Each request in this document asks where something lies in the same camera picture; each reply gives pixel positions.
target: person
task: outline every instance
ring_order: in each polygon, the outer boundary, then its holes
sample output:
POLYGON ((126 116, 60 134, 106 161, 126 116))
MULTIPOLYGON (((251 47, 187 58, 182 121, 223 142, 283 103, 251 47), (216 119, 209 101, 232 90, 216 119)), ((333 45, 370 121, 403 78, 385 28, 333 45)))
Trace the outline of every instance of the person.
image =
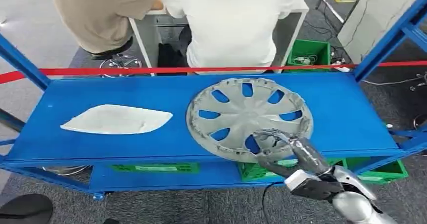
POLYGON ((62 21, 79 45, 96 55, 131 41, 129 18, 163 9, 161 0, 54 0, 62 21))
POLYGON ((174 18, 187 17, 180 51, 189 67, 270 66, 273 31, 294 0, 167 0, 174 18))

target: black chair seat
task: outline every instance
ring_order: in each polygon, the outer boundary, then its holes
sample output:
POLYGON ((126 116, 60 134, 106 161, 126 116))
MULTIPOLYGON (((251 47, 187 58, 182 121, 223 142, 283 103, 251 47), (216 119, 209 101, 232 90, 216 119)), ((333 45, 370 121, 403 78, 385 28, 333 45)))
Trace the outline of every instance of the black chair seat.
POLYGON ((92 60, 108 60, 112 58, 113 55, 92 55, 92 60))
POLYGON ((120 53, 122 53, 122 52, 124 52, 124 51, 126 51, 126 50, 128 50, 131 46, 132 46, 132 43, 133 43, 133 37, 131 37, 123 46, 121 46, 120 48, 117 48, 117 49, 112 49, 112 50, 107 50, 107 51, 104 51, 104 52, 101 52, 101 53, 96 53, 96 54, 94 54, 94 53, 91 53, 93 56, 92 56, 92 59, 93 60, 108 60, 108 59, 112 59, 113 58, 113 55, 116 55, 116 54, 120 54, 120 53))

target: robotic arm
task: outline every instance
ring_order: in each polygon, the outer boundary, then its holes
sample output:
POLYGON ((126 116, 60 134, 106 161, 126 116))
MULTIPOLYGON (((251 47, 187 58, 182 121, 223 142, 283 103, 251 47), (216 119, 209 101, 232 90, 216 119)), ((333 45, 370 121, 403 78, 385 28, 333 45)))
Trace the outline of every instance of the robotic arm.
POLYGON ((257 154, 260 166, 286 178, 291 194, 316 200, 327 200, 348 221, 359 224, 397 224, 373 204, 375 194, 351 171, 330 166, 313 148, 308 139, 292 137, 280 130, 260 130, 255 139, 273 137, 275 142, 288 144, 304 170, 288 175, 287 168, 272 160, 268 151, 257 154))

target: stool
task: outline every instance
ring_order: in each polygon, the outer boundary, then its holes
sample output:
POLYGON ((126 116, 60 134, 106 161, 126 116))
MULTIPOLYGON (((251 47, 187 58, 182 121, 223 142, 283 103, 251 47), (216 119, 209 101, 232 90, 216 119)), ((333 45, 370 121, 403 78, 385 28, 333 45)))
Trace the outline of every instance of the stool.
POLYGON ((48 224, 53 214, 52 201, 44 195, 19 196, 0 208, 2 224, 48 224))
MULTIPOLYGON (((91 53, 93 60, 104 60, 99 68, 142 68, 143 64, 140 60, 135 57, 123 55, 122 52, 128 50, 133 43, 133 38, 130 38, 123 46, 117 49, 108 50, 101 53, 91 53)), ((114 78, 116 76, 109 76, 107 74, 104 77, 114 78)), ((119 77, 128 77, 129 74, 119 74, 119 77)))
POLYGON ((104 223, 102 223, 102 224, 120 224, 120 222, 119 222, 119 221, 117 221, 117 220, 113 220, 113 219, 108 218, 108 219, 106 219, 106 220, 105 220, 105 222, 104 222, 104 223))

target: white t-shirt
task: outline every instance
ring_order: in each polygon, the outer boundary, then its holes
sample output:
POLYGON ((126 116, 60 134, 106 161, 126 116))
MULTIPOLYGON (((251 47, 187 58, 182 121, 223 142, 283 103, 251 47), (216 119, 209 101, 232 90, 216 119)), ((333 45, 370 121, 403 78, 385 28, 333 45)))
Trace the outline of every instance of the white t-shirt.
POLYGON ((192 41, 190 67, 270 66, 276 54, 272 33, 293 0, 167 0, 174 18, 187 17, 192 41))

